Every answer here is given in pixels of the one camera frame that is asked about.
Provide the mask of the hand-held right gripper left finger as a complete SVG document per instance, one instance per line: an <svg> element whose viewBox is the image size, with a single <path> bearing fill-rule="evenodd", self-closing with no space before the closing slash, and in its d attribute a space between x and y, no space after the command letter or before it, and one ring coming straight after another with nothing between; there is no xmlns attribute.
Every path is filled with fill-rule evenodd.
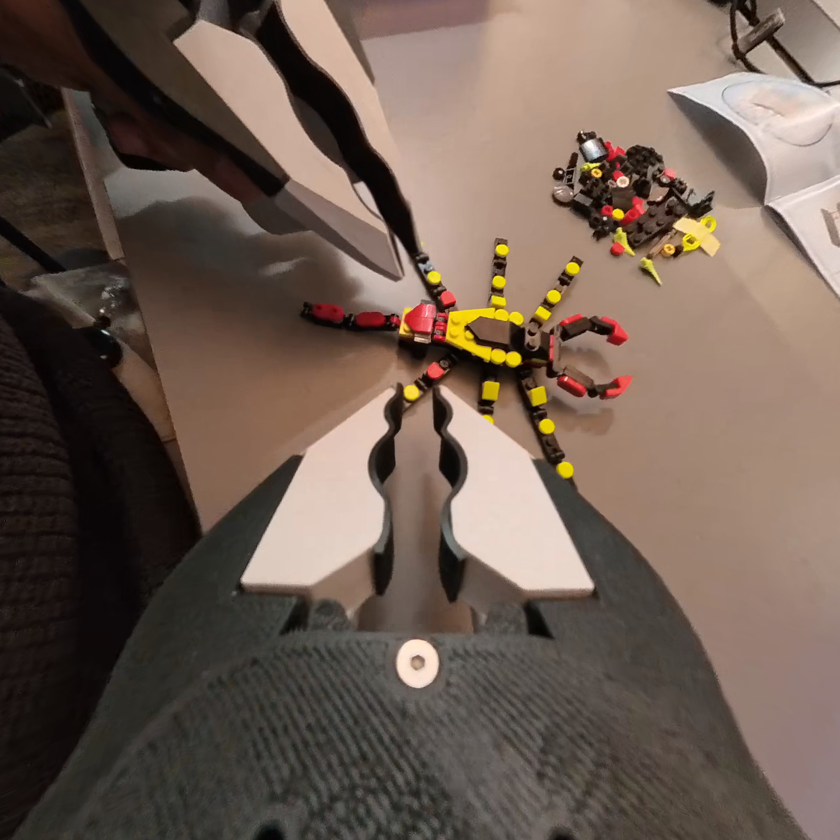
<svg viewBox="0 0 840 840"><path fill-rule="evenodd" d="M240 578L247 592L360 607L394 564L392 504L403 397L391 386L312 444Z"/></svg>

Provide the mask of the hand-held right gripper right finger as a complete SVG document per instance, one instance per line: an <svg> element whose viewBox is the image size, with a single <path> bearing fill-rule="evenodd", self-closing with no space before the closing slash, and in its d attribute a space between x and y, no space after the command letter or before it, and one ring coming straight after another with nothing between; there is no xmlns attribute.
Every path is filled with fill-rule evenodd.
<svg viewBox="0 0 840 840"><path fill-rule="evenodd" d="M474 610L587 597L595 585L529 452L446 386L433 392L438 573L448 602Z"/></svg>

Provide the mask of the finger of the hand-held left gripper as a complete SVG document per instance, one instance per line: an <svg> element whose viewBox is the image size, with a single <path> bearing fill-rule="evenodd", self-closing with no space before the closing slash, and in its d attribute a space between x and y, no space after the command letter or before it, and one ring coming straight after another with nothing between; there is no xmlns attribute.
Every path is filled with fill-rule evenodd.
<svg viewBox="0 0 840 840"><path fill-rule="evenodd" d="M340 3L327 3L375 85L352 22ZM268 232L309 230L372 271L402 279L400 250L412 254L418 241L396 142L401 193L371 190L306 99L312 88L302 54L280 21L276 2L259 2L234 27L239 36L218 24L196 23L175 46L288 179L278 194L245 205L246 211Z"/></svg>
<svg viewBox="0 0 840 840"><path fill-rule="evenodd" d="M279 1L280 21L299 48L312 107L342 157L371 190L401 193L399 155L379 94L329 4Z"/></svg>

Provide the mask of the black yellow lego scorpion model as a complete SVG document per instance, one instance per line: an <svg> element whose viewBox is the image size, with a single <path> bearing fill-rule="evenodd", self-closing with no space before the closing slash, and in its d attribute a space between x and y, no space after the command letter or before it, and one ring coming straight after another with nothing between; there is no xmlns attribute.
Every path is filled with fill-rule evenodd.
<svg viewBox="0 0 840 840"><path fill-rule="evenodd" d="M550 326L553 310L564 292L581 273L583 262L573 257L559 278L545 293L530 318L508 308L506 298L509 243L496 238L491 257L490 285L486 306L458 308L439 271L424 252L414 256L427 299L402 312L349 312L331 303L304 302L301 317L318 326L353 333L393 333L402 346L423 359L428 350L442 354L410 384L402 386L405 409L418 403L456 367L467 361L479 364L481 378L477 411L490 424L495 422L496 403L501 390L500 371L516 375L524 410L538 439L544 460L565 480L572 480L574 468L556 437L555 424L547 409L548 393L538 373L555 381L566 394L600 401L623 395L632 377L616 376L597 382L563 360L565 345L591 333L602 336L612 346L628 340L614 318L575 314Z"/></svg>

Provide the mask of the pile of loose lego pieces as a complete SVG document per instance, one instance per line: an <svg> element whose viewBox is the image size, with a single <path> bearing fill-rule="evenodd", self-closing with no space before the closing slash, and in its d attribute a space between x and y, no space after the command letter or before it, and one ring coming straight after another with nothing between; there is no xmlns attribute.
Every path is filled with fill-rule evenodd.
<svg viewBox="0 0 840 840"><path fill-rule="evenodd" d="M567 164L553 170L552 200L608 241L612 256L637 259L660 286L658 260L719 252L713 191L690 186L655 147L624 147L586 130L574 142Z"/></svg>

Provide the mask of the person's left hand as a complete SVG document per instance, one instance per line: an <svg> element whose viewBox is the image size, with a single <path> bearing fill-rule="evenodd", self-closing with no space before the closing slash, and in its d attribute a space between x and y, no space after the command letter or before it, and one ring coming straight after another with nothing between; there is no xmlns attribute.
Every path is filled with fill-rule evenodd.
<svg viewBox="0 0 840 840"><path fill-rule="evenodd" d="M198 2L2 2L2 64L84 91L111 147L134 169L197 171L243 205L287 183L218 131L224 103L174 48Z"/></svg>

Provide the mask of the crumpled clear plastic bag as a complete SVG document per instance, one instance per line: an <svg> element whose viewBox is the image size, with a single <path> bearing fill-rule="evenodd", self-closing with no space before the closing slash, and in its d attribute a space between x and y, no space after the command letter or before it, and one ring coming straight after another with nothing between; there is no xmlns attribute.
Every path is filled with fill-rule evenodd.
<svg viewBox="0 0 840 840"><path fill-rule="evenodd" d="M120 261L34 276L23 293L76 326L105 319L116 330L143 329L129 270Z"/></svg>

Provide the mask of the person's black sweater torso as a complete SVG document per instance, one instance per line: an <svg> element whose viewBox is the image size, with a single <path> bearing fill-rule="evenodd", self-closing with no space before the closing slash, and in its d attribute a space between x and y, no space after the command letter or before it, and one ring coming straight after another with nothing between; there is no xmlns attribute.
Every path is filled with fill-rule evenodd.
<svg viewBox="0 0 840 840"><path fill-rule="evenodd" d="M199 534L159 435L89 340L2 287L2 838L62 771Z"/></svg>

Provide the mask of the open instruction booklet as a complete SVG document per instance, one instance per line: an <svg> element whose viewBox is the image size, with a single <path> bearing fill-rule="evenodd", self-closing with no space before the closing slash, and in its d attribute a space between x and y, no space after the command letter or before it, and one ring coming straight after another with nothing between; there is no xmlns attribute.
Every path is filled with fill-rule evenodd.
<svg viewBox="0 0 840 840"><path fill-rule="evenodd" d="M745 71L668 95L838 295L838 100Z"/></svg>

